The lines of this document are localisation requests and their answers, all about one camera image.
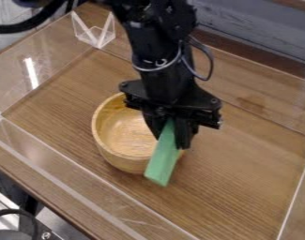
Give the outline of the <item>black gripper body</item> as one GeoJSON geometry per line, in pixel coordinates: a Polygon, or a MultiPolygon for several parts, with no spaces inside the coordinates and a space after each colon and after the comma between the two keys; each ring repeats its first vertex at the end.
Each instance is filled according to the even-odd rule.
{"type": "Polygon", "coordinates": [[[132,57],[139,79],[123,81],[119,90],[125,106],[139,110],[166,111],[168,119],[191,119],[198,126],[218,129],[220,100],[195,83],[194,62],[188,55],[156,61],[132,57]]]}

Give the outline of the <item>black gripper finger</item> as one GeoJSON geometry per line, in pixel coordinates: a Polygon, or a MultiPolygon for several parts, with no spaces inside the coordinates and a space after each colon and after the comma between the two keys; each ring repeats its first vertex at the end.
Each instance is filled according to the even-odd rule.
{"type": "Polygon", "coordinates": [[[174,118],[174,137],[178,149],[188,149],[191,147],[192,136],[198,133],[198,124],[191,119],[180,117],[174,118]]]}
{"type": "Polygon", "coordinates": [[[168,117],[170,117],[170,114],[166,111],[146,110],[143,112],[144,122],[156,139],[159,138],[159,135],[166,125],[168,117]]]}

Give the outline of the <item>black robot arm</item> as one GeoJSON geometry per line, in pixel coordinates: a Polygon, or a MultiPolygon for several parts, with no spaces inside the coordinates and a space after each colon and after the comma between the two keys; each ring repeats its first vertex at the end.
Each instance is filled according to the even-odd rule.
{"type": "Polygon", "coordinates": [[[174,144],[191,146],[200,126],[219,128],[220,100],[198,84],[211,74],[194,70],[192,49],[211,56],[191,36],[195,7],[187,0],[103,0],[119,21],[132,50],[136,80],[119,84],[125,106],[139,110],[155,138],[172,121],[174,144]]]}

